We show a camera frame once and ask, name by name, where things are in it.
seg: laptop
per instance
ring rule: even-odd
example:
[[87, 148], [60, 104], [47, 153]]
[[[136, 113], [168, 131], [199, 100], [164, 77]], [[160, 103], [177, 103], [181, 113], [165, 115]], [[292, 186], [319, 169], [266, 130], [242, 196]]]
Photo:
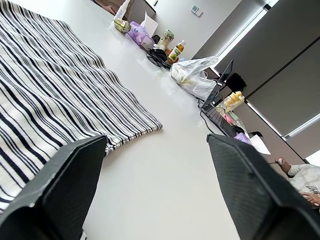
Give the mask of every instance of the laptop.
[[219, 97], [219, 92], [226, 80], [232, 73], [234, 66], [234, 60], [231, 60], [229, 65], [224, 70], [223, 74], [220, 76], [219, 80], [216, 82], [212, 92], [208, 96], [208, 98], [204, 101], [202, 105], [199, 105], [201, 111], [213, 122], [225, 135], [230, 137], [235, 137], [237, 135], [236, 128], [231, 126], [223, 116], [216, 110], [216, 105], [219, 104], [219, 100], [221, 101], [221, 97]]

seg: conference table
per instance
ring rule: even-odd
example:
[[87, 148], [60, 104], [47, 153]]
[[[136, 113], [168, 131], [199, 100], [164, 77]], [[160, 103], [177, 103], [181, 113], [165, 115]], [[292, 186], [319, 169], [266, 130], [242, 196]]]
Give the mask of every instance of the conference table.
[[[90, 240], [237, 240], [197, 101], [90, 0], [13, 0], [66, 22], [163, 124], [105, 157], [83, 229]], [[214, 124], [210, 128], [222, 134]]]

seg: tissue box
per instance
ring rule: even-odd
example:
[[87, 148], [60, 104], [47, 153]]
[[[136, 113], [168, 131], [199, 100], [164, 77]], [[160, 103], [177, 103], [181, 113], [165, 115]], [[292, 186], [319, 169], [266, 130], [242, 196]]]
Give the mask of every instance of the tissue box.
[[140, 24], [132, 21], [130, 23], [131, 30], [127, 33], [138, 46], [150, 50], [154, 47], [155, 41], [149, 37], [147, 30]]

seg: paper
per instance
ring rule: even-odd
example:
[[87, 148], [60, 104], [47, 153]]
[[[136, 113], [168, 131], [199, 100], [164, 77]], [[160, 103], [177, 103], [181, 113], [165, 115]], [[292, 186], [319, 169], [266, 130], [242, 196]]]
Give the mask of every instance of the paper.
[[252, 138], [250, 138], [250, 140], [251, 140], [251, 143], [254, 146], [254, 148], [259, 153], [271, 155], [268, 148], [266, 147], [266, 145], [264, 144], [264, 142], [262, 141], [262, 139], [258, 135], [254, 135]]
[[158, 25], [155, 20], [147, 15], [147, 11], [145, 11], [144, 21], [141, 23], [141, 26], [146, 29], [150, 38], [154, 35]]

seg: white plastic bag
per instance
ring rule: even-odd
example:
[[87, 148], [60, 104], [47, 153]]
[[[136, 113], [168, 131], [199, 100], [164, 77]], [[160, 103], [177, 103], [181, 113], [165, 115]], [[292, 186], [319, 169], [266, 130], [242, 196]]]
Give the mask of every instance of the white plastic bag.
[[188, 93], [205, 101], [214, 89], [216, 82], [203, 78], [201, 72], [214, 65], [218, 59], [217, 56], [210, 56], [174, 63], [170, 70], [171, 77]]

